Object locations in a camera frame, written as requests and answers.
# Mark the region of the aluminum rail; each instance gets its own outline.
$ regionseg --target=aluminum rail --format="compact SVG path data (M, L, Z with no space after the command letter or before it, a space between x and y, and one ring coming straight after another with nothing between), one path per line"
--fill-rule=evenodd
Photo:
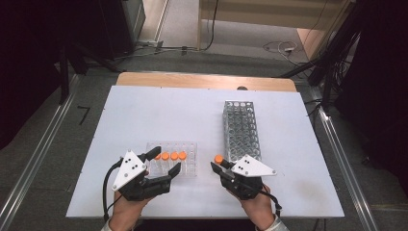
M72 77L69 85L71 94L67 97L65 102L57 108L57 111L54 113L54 116L48 124L47 129L42 135L42 138L39 141L32 157L30 158L30 161L9 193L6 203L1 209L0 230L7 231L10 228L15 214L17 213L18 208L29 190L31 183L36 177L38 169L47 154L48 148L50 147L61 123L64 120L66 112L68 111L69 106L71 105L76 94L80 81L81 80L78 75L75 74Z

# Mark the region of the sleeve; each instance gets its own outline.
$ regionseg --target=sleeve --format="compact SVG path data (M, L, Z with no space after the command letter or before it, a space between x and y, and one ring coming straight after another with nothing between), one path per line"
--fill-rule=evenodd
M275 221L265 231L289 231L289 229L286 227L286 225L282 222L282 220L279 217L275 216Z

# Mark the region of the test tube rack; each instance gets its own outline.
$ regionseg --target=test tube rack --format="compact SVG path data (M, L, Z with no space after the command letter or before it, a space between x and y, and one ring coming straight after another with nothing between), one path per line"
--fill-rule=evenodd
M162 148L162 152L159 154L158 158L147 163L147 170L149 171L149 175L147 177L167 175L167 172L179 162L181 162L181 170L177 177L194 177L197 175L196 142L152 141L147 144L146 151L149 151L156 146L160 146Z
M262 161L253 102L225 101L222 118L229 162L235 163L245 154Z

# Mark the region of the wrist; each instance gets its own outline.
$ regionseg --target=wrist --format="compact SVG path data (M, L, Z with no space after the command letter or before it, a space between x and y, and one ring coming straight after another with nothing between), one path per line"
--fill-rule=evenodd
M116 215L114 213L109 221L109 227L112 231L129 231L135 226L140 213L135 213L135 215L136 217L129 217L126 214Z
M272 215L268 215L264 218L259 219L255 223L255 226L257 227L258 231L264 231L270 228L274 222L275 222L275 215L272 214Z
M109 220L109 227L112 229L112 231L128 231L128 229L126 229L124 226L124 222L121 222L120 219L115 216L112 216Z

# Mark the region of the white table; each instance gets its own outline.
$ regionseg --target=white table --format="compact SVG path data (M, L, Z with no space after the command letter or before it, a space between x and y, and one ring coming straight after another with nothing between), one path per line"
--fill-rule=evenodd
M66 216L102 217L103 179L129 148L140 154L150 141L194 141L197 176L173 179L170 193L149 202L142 216L246 218L210 166L223 153L225 100L254 102L263 162L278 172L263 180L283 206L282 217L344 216L299 93L122 86L111 89Z

